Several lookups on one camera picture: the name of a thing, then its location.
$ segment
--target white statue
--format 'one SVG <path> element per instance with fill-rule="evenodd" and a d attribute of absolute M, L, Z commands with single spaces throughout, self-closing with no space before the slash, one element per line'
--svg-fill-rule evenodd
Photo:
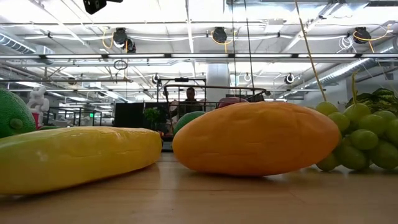
<path fill-rule="evenodd" d="M 46 91 L 47 90 L 44 86 L 33 88 L 33 91 L 29 94 L 30 99 L 27 103 L 27 107 L 30 109 L 30 112 L 37 113 L 39 115 L 37 121 L 39 127 L 43 126 L 43 112 L 47 112 L 50 109 L 49 100 L 44 98 L 44 93 Z"/>

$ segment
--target man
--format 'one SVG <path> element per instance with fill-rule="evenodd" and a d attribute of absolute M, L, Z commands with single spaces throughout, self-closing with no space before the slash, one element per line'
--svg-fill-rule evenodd
<path fill-rule="evenodd" d="M 203 111 L 201 104 L 195 99 L 195 90 L 190 87 L 187 89 L 187 99 L 180 102 L 179 111 L 175 109 L 172 111 L 172 117 L 175 115 L 183 116 L 186 113 L 191 113 L 194 111 Z"/>

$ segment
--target table surface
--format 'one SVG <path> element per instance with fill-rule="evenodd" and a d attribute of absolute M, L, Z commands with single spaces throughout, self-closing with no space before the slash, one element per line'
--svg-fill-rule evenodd
<path fill-rule="evenodd" d="M 119 177 L 0 196 L 0 223 L 398 223 L 398 170 L 314 167 L 262 178 L 205 175 L 163 153 Z"/>

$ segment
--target exposed duct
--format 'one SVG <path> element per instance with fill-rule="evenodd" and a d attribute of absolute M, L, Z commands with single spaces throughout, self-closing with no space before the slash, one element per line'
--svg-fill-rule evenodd
<path fill-rule="evenodd" d="M 379 44 L 377 47 L 374 48 L 374 51 L 376 53 L 380 54 L 396 54 L 398 53 L 398 37 L 394 37 L 391 40 L 387 40 L 381 44 Z M 344 78 L 347 78 L 353 74 L 353 72 L 357 71 L 358 69 L 362 68 L 372 68 L 377 65 L 377 62 L 373 58 L 365 58 L 365 59 L 358 59 L 355 60 L 351 63 L 342 63 L 340 65 L 337 65 L 321 74 L 319 74 L 319 79 L 323 85 L 327 85 L 329 83 L 334 83 L 339 80 L 342 80 Z M 307 82 L 308 84 L 304 85 L 301 84 L 297 86 L 296 88 L 301 89 L 301 88 L 311 88 L 315 87 L 317 85 L 317 81 L 315 78 L 311 79 L 310 81 Z"/>
<path fill-rule="evenodd" d="M 36 44 L 31 44 L 27 43 L 24 40 L 21 40 L 17 36 L 10 34 L 4 30 L 0 31 L 0 44 L 6 47 L 9 47 L 13 50 L 16 50 L 20 52 L 21 54 L 54 54 L 54 51 L 49 49 L 46 46 L 43 45 L 36 45 Z M 46 64 L 51 64 L 53 63 L 53 60 L 36 60 L 37 62 L 41 63 L 46 63 Z"/>

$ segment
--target yellow squash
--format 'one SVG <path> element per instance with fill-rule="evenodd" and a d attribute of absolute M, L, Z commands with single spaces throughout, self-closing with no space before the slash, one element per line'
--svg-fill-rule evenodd
<path fill-rule="evenodd" d="M 147 129 L 77 127 L 0 139 L 0 195 L 63 189 L 153 164 L 162 150 Z"/>

